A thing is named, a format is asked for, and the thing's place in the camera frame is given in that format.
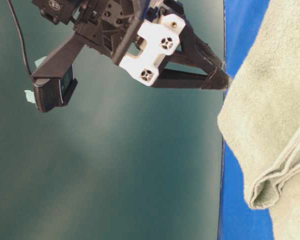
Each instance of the mounting hole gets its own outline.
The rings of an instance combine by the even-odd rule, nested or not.
[[[142,80],[149,82],[154,76],[154,73],[150,71],[149,69],[144,69],[140,75]]]
[[[174,40],[171,37],[165,37],[161,40],[160,45],[164,50],[171,49],[174,46]]]

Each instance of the blue surface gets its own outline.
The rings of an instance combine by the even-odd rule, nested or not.
[[[269,0],[225,0],[226,69],[235,77],[253,45]],[[244,200],[243,173],[225,146],[219,240],[273,240],[268,210],[251,210]]]

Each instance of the black cable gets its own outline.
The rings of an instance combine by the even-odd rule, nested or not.
[[[7,0],[7,1],[8,1],[8,5],[9,5],[9,8],[10,8],[10,11],[11,11],[12,16],[13,16],[13,20],[14,20],[16,29],[17,29],[18,34],[19,34],[19,39],[20,39],[21,48],[22,48],[23,63],[25,65],[25,67],[26,67],[26,70],[27,70],[28,74],[31,76],[32,72],[30,70],[29,63],[28,63],[28,58],[27,58],[27,52],[26,52],[26,45],[25,45],[24,36],[22,34],[22,31],[21,31],[21,28],[20,28],[20,25],[19,25],[19,21],[17,19],[17,16],[16,16],[16,13],[15,13],[14,7],[13,7],[13,5],[11,3],[11,0]]]

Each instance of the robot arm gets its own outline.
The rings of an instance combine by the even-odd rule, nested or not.
[[[176,0],[32,0],[53,24],[74,24],[74,35],[31,75],[40,112],[66,106],[77,85],[72,63],[87,45],[132,78],[153,88],[226,89],[222,61],[194,32]],[[134,44],[139,53],[129,52]],[[166,69],[169,62],[206,74]]]

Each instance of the towel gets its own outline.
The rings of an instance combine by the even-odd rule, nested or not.
[[[251,209],[276,239],[300,240],[300,0],[271,0],[218,116]]]

